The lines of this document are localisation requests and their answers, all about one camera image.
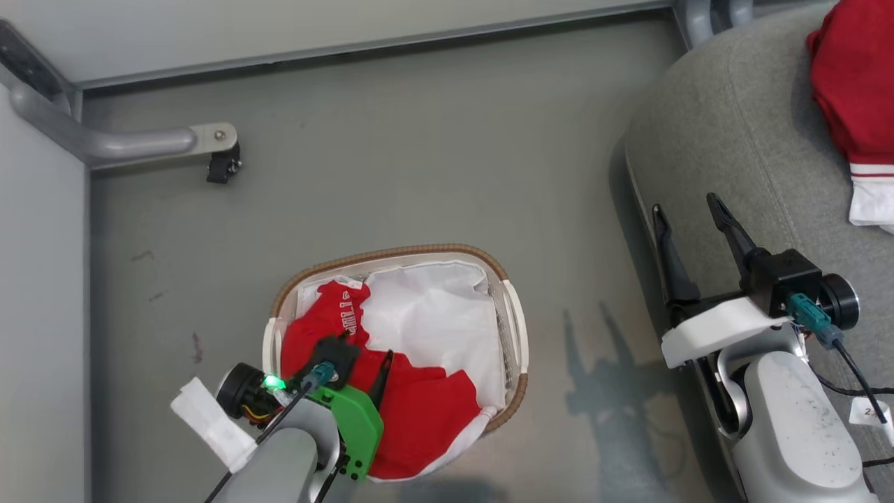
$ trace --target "white stripe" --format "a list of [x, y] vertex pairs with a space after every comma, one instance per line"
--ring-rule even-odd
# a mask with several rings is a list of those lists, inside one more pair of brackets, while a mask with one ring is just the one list
[[894, 164], [850, 163], [850, 172], [854, 175], [894, 175]]

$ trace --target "red cloth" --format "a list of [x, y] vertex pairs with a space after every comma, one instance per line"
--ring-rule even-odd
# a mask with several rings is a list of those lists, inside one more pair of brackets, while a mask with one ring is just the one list
[[[349, 383], [368, 393], [385, 357], [366, 348], [369, 334], [360, 324], [360, 305], [369, 297], [369, 287], [358, 290], [332, 281], [317, 291], [320, 298], [286, 329], [282, 378], [301, 370], [318, 340], [348, 330], [348, 340], [362, 348]], [[413, 367], [407, 355], [395, 353], [379, 410], [384, 433], [369, 474], [383, 480], [418, 475], [480, 412], [475, 385], [466, 372], [447, 376], [441, 367]]]
[[857, 177], [894, 177], [894, 1], [842, 0], [807, 37], [814, 99]]

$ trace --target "white cloth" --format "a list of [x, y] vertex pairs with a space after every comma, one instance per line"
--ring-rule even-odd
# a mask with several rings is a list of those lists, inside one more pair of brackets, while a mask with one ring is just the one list
[[367, 348], [403, 353], [414, 367], [466, 371], [481, 407], [506, 406], [500, 331], [487, 275], [466, 262], [375, 272], [363, 302]]
[[894, 166], [851, 164], [850, 223], [894, 233]]

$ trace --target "basket handle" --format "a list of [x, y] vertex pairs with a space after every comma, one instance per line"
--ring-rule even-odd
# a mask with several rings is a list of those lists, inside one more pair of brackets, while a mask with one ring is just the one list
[[519, 371], [527, 374], [527, 324], [525, 323], [525, 313], [521, 310], [521, 301], [519, 300], [519, 294], [515, 291], [515, 286], [512, 286], [508, 279], [504, 279], [502, 283], [506, 289], [506, 296], [509, 298], [509, 315], [511, 318], [509, 329], [512, 332], [515, 358], [519, 362]]
[[282, 320], [271, 318], [264, 328], [264, 342], [261, 344], [261, 367], [266, 374], [280, 375], [279, 358], [283, 349]]

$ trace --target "floor stain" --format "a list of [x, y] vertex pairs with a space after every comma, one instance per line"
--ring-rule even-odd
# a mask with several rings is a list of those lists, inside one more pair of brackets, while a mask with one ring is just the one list
[[155, 260], [156, 255], [151, 250], [146, 250], [146, 251], [142, 252], [140, 255], [134, 255], [133, 257], [131, 257], [131, 262], [136, 262], [138, 260], [143, 260], [143, 259]]
[[196, 348], [196, 353], [192, 355], [192, 362], [196, 365], [202, 363], [202, 345], [198, 340], [198, 334], [192, 333], [192, 345]]

